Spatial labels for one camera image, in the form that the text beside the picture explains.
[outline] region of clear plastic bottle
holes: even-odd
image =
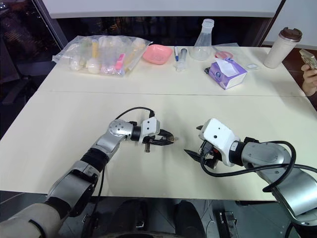
[[[204,19],[202,23],[202,31],[194,45],[190,48],[189,54],[195,60],[206,60],[212,52],[211,48],[211,31],[214,20]]]

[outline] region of plastic bag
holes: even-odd
[[[255,69],[259,69],[259,66],[253,63],[249,57],[247,57],[241,50],[240,46],[237,43],[228,43],[228,44],[220,44],[214,46],[219,51],[227,51],[233,54],[233,59],[240,64],[246,71],[252,71]]]
[[[137,64],[150,43],[129,36],[77,36],[52,60],[73,71],[124,75]]]

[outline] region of floor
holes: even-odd
[[[14,197],[10,192],[0,192],[0,222],[8,219],[23,208],[38,202],[45,201],[46,196],[33,193],[15,193]],[[104,215],[102,224],[104,226],[111,219],[111,215],[117,207],[129,198],[106,197],[99,203],[98,211]],[[181,199],[146,199],[149,206],[149,231],[159,231],[174,233],[173,206]],[[289,220],[282,208],[277,203],[267,203],[261,205],[241,206],[234,201],[217,200],[195,200],[188,199],[199,213],[204,228],[207,230],[208,238],[219,238],[217,225],[213,222],[212,210],[223,204],[226,211],[233,211],[237,219],[237,231],[241,238],[282,238],[287,229]],[[90,214],[93,204],[89,203],[84,212],[75,218],[67,218],[58,233],[58,238],[79,238],[83,223],[82,219],[86,214]]]

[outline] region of human hand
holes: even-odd
[[[317,69],[311,69],[309,65],[305,64],[302,66],[301,70],[304,71],[302,89],[306,96],[311,96],[316,92]]]

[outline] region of pink plastic bowl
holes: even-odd
[[[151,63],[164,64],[168,61],[173,50],[167,46],[151,45],[143,54],[143,59]]]

